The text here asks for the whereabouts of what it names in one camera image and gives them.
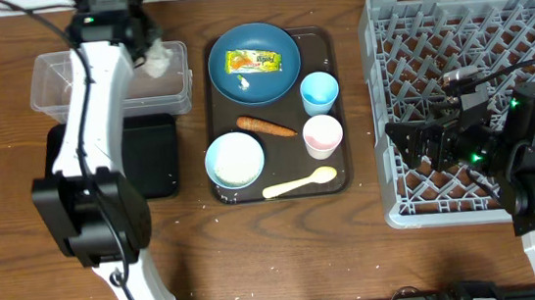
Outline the aluminium foil ball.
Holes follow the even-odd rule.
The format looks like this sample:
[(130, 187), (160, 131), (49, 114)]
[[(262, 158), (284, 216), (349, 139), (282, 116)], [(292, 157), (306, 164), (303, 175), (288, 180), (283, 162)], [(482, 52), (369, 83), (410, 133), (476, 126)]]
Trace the aluminium foil ball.
[(151, 78), (160, 77), (169, 68), (172, 54), (172, 50), (164, 46), (162, 39), (157, 38), (145, 52), (145, 61), (141, 68)]

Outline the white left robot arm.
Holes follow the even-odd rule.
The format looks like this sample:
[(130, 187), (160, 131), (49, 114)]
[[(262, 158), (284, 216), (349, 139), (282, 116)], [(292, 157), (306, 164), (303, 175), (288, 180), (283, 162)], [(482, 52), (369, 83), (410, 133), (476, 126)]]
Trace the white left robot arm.
[(90, 268), (119, 300), (176, 300), (149, 251), (151, 212), (123, 172), (123, 101), (155, 46), (143, 0), (73, 0), (61, 37), (72, 95), (51, 172), (32, 184), (34, 206), (61, 252)]

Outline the yellow green snack wrapper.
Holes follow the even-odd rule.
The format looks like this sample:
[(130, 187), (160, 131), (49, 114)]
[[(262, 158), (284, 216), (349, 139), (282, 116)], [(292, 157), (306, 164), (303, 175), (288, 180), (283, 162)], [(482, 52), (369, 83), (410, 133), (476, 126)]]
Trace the yellow green snack wrapper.
[(281, 54), (268, 50), (227, 50), (224, 71), (228, 74), (269, 74), (281, 71), (281, 60)]

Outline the pile of white rice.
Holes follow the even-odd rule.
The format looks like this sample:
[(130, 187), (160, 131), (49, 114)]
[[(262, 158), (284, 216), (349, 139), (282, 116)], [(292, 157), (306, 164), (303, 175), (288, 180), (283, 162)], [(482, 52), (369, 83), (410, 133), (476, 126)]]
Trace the pile of white rice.
[(231, 152), (218, 156), (214, 171), (221, 184), (241, 187), (257, 177), (259, 168), (259, 158), (255, 155)]

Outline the pink plastic cup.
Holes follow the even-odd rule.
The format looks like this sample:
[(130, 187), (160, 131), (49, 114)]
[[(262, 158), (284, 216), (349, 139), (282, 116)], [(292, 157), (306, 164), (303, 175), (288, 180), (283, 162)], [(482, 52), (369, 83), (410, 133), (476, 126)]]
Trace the pink plastic cup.
[(302, 133), (310, 156), (313, 159), (324, 160), (329, 158), (341, 144), (344, 130), (334, 117), (321, 114), (308, 119)]

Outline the light blue bowl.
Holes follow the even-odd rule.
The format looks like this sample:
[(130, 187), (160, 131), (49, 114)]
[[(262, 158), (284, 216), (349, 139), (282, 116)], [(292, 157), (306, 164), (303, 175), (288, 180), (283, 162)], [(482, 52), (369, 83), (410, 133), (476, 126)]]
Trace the light blue bowl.
[(231, 132), (217, 137), (205, 155), (208, 177), (218, 187), (243, 189), (260, 177), (265, 163), (262, 145), (245, 132)]

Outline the light blue plastic cup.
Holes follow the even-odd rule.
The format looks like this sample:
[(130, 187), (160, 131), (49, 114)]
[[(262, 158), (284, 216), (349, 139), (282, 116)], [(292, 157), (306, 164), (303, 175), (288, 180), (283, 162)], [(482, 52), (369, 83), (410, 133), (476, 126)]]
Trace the light blue plastic cup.
[(315, 72), (305, 76), (300, 85), (305, 112), (310, 117), (328, 114), (339, 91), (338, 80), (333, 75)]

